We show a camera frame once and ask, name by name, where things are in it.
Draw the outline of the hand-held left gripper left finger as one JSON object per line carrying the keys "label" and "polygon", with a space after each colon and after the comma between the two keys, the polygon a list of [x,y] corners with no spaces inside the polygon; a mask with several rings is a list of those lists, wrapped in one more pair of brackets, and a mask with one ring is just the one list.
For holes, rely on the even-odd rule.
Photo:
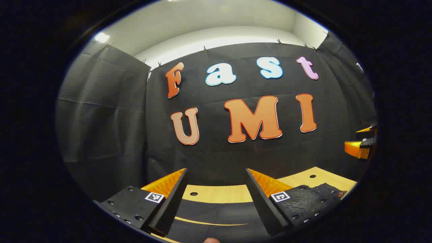
{"label": "hand-held left gripper left finger", "polygon": [[135,230],[165,237],[187,185],[188,169],[183,168],[141,188],[127,186],[106,200],[95,200],[94,203]]}

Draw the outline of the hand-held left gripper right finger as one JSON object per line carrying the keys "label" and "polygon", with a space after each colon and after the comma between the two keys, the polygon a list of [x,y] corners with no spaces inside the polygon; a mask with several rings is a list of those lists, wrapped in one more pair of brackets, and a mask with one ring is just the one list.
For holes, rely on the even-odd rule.
{"label": "hand-held left gripper right finger", "polygon": [[246,186],[268,234],[293,233],[320,219],[334,207],[334,187],[289,186],[247,168]]}

